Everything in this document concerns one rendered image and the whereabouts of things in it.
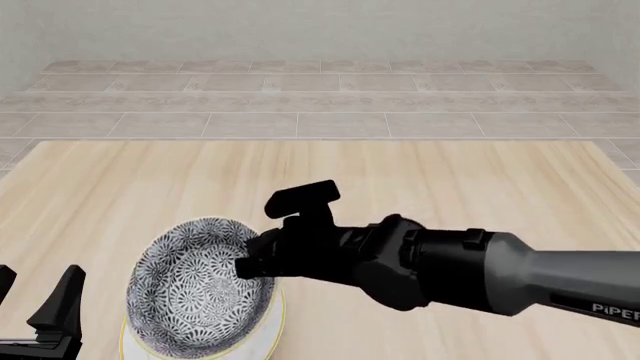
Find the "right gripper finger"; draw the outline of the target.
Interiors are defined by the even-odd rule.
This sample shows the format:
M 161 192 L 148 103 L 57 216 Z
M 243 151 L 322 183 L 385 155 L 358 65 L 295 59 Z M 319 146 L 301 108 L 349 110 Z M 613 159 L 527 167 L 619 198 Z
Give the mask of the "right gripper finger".
M 249 280 L 253 278 L 267 278 L 268 270 L 263 260 L 252 257 L 242 257 L 234 260 L 238 278 Z

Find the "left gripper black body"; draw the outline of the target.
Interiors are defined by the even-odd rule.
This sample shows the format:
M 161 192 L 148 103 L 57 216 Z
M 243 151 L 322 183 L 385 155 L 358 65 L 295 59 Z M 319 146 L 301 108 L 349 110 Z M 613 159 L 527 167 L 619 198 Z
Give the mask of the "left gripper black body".
M 0 360 L 76 360 L 82 332 L 37 331 L 34 339 L 0 339 Z

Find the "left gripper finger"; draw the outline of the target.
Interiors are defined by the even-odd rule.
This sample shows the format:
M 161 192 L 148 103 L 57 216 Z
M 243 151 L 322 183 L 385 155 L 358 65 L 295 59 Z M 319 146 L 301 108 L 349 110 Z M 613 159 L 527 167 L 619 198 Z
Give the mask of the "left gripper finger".
M 27 320 L 38 341 L 82 338 L 80 307 L 85 278 L 80 266 L 68 266 L 50 296 Z
M 16 279 L 16 272 L 9 266 L 0 265 L 0 300 L 6 298 Z

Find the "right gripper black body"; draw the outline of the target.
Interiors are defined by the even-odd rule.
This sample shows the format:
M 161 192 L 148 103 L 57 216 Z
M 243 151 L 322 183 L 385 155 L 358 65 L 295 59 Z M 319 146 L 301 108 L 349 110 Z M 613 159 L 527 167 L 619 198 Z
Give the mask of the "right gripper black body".
M 346 227 L 314 227 L 297 216 L 282 227 L 248 239 L 246 257 L 264 261 L 267 278 L 310 278 L 327 282 L 350 281 L 350 256 L 340 242 Z

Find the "black-and-white patterned bowl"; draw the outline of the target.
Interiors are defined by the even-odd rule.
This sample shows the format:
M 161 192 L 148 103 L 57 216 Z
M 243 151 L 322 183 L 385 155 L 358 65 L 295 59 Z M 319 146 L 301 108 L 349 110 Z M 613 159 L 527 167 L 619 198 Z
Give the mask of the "black-and-white patterned bowl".
M 145 350 L 162 360 L 210 360 L 259 329 L 277 282 L 244 280 L 235 268 L 256 236 L 239 221 L 196 218 L 148 245 L 126 290 L 126 320 Z

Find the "small black plate on stalk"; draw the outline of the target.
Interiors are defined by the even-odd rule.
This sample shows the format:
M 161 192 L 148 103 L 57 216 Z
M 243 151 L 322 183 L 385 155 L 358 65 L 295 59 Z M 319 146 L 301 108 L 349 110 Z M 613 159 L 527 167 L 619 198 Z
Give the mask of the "small black plate on stalk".
M 324 180 L 276 191 L 264 206 L 270 219 L 297 215 L 304 224 L 314 227 L 333 227 L 334 219 L 329 203 L 341 197 L 333 180 Z

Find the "white plate with yellow rim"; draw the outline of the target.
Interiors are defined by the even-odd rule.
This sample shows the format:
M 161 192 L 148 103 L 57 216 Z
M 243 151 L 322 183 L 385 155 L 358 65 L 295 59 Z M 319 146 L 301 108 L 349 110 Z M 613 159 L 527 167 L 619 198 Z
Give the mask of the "white plate with yellow rim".
M 173 359 L 159 356 L 136 338 L 129 328 L 128 320 L 124 320 L 119 340 L 120 360 L 269 360 L 282 335 L 285 315 L 284 292 L 278 289 L 265 320 L 248 338 L 231 350 L 202 359 Z

